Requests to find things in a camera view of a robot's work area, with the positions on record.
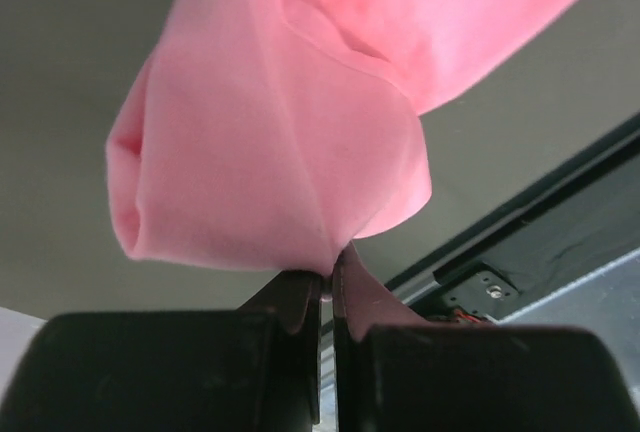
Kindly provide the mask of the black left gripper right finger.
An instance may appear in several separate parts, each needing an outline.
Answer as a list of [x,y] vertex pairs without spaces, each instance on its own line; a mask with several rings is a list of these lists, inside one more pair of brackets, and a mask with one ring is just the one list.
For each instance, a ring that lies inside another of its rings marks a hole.
[[609,350],[571,327],[431,322],[364,267],[332,276],[341,431],[635,431]]

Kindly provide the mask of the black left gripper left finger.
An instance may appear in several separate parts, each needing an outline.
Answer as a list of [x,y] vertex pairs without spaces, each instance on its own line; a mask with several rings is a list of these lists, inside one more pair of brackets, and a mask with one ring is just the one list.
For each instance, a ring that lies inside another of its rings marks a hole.
[[235,310],[65,314],[30,342],[5,431],[308,431],[322,280],[278,274]]

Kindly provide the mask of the pink t shirt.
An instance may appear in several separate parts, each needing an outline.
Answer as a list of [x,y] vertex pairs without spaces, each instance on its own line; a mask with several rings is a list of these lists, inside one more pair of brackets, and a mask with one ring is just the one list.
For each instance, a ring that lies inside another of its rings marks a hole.
[[577,0],[175,0],[106,143],[124,252],[331,272],[430,199],[419,121]]

